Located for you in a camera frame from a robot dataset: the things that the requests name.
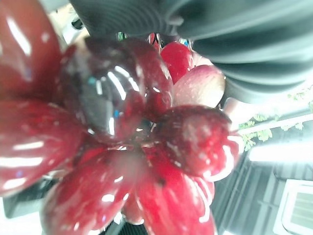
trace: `black object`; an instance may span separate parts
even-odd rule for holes
[[[312,0],[71,0],[94,37],[160,32],[226,75],[227,97],[260,103],[284,95],[313,72]]]
[[[4,213],[7,218],[15,218],[39,211],[42,199],[57,181],[41,180],[31,187],[3,198]]]
[[[143,35],[161,32],[175,35],[176,28],[167,24],[158,11],[156,0],[71,0],[92,37],[117,32]]]
[[[284,95],[313,72],[311,0],[164,0],[167,23],[227,77],[225,95],[259,103]]]

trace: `grape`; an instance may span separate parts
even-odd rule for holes
[[[214,195],[215,195],[215,186],[213,182],[209,182],[200,177],[191,177],[192,180],[198,184],[199,190],[204,193],[205,198],[207,199],[209,205],[212,204]]]
[[[144,219],[142,218],[141,211],[136,202],[134,192],[131,193],[129,198],[127,199],[122,209],[122,214],[124,215],[128,223],[131,223],[134,225],[143,224]]]
[[[104,143],[129,138],[144,111],[142,72],[117,42],[85,38],[68,48],[61,84],[65,106]]]
[[[215,66],[201,65],[186,73],[174,86],[174,105],[200,104],[215,108],[225,90],[225,79]]]
[[[161,57],[174,84],[194,67],[191,51],[180,43],[172,42],[166,45],[161,51]]]
[[[145,141],[149,141],[150,139],[150,130],[152,128],[153,123],[143,119],[141,123],[136,128],[136,132],[133,134],[131,138],[131,142],[133,144],[143,143]]]
[[[76,168],[52,188],[41,211],[47,235],[88,235],[106,227],[124,206],[140,158],[110,150]]]
[[[230,133],[230,124],[217,109],[177,106],[163,115],[152,138],[184,172],[217,181],[232,171],[239,157],[241,138]]]
[[[0,101],[0,196],[30,186],[69,160],[83,138],[66,111],[41,101]]]
[[[199,187],[174,167],[166,156],[152,151],[136,187],[145,228],[151,235],[214,235],[215,225]]]
[[[36,0],[1,0],[0,29],[0,99],[50,101],[61,53],[41,5]]]
[[[146,86],[144,117],[156,122],[172,106],[173,81],[159,53],[148,43],[129,38],[122,41],[136,56]]]

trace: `glossy grape skin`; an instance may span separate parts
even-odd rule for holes
[[[42,6],[36,0],[1,0],[0,29],[0,99],[50,101],[61,53]]]
[[[128,223],[134,225],[143,224],[144,219],[142,218],[142,212],[140,211],[138,204],[136,202],[135,192],[130,193],[125,205],[122,209],[122,214],[124,215]]]
[[[82,127],[65,110],[36,100],[0,101],[0,196],[73,158],[82,138]]]
[[[154,156],[147,156],[149,164],[136,187],[136,196],[148,233],[214,235],[209,204],[194,181],[159,151],[145,149],[145,153]]]
[[[172,107],[173,81],[159,53],[148,43],[135,38],[122,43],[132,50],[138,60],[146,87],[144,117],[156,122],[161,114]]]
[[[160,55],[172,76],[174,84],[194,67],[192,53],[183,44],[169,43],[162,49]]]
[[[215,186],[214,182],[209,182],[200,177],[191,177],[191,179],[198,184],[201,191],[204,193],[205,198],[207,199],[209,205],[212,204],[214,195],[215,195]]]
[[[193,104],[215,108],[224,90],[225,79],[220,70],[215,66],[197,66],[175,84],[174,106]]]
[[[47,195],[41,211],[47,235],[88,235],[106,227],[125,204],[140,161],[111,150],[79,166]]]
[[[241,138],[230,132],[230,124],[217,109],[177,106],[163,115],[152,138],[187,174],[217,181],[232,171],[239,158]]]
[[[61,84],[66,108],[98,141],[122,142],[140,123],[142,70],[117,42],[85,38],[68,48]]]

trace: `green leaf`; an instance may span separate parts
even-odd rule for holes
[[[266,121],[268,119],[267,115],[256,114],[253,117],[256,121]]]

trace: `bright light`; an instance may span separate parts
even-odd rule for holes
[[[110,118],[110,120],[109,120],[109,133],[110,133],[111,135],[113,135],[113,136],[114,136],[114,134],[115,134],[115,130],[114,130],[114,118]]]
[[[257,146],[251,149],[250,161],[254,162],[313,162],[311,142],[296,142]]]
[[[103,202],[114,202],[115,196],[113,194],[106,194],[101,198],[101,200]]]
[[[102,91],[102,84],[100,80],[96,81],[96,90],[97,90],[97,94],[98,95],[102,95],[103,91]]]
[[[129,193],[126,193],[125,196],[123,197],[123,201],[126,201],[129,197]]]
[[[0,157],[0,166],[8,168],[38,166],[43,162],[43,158],[6,158]]]
[[[160,91],[158,88],[156,88],[156,87],[153,87],[153,90],[156,91],[156,92],[158,92],[158,93],[161,92],[161,91]]]
[[[130,77],[130,74],[120,66],[115,66],[115,70],[118,71],[120,74],[124,75],[125,77]]]
[[[120,182],[123,180],[123,176],[118,177],[117,179],[114,180],[114,183]]]
[[[13,146],[13,150],[29,150],[29,149],[35,149],[35,148],[41,148],[43,147],[44,142],[43,141],[37,141],[33,143],[23,143],[23,144],[16,144]]]
[[[118,90],[118,93],[120,94],[122,100],[125,100],[126,99],[126,92],[125,92],[122,84],[118,80],[118,78],[112,72],[108,72],[108,77],[112,81],[112,83],[114,83],[114,85],[115,85],[116,89]]]
[[[223,235],[234,235],[234,234],[232,234],[232,233],[229,232],[229,231],[225,231],[225,232],[223,233]]]
[[[117,214],[116,214],[116,216],[114,217],[114,222],[116,223],[116,224],[120,224],[121,222],[122,222],[122,220],[123,220],[123,215],[122,215],[122,213],[121,212],[118,212]]]
[[[26,182],[26,178],[12,179],[12,180],[6,181],[2,187],[4,189],[17,188],[23,185],[25,182]]]
[[[26,55],[30,55],[32,48],[28,39],[12,18],[8,18],[7,22],[15,41],[20,45]]]

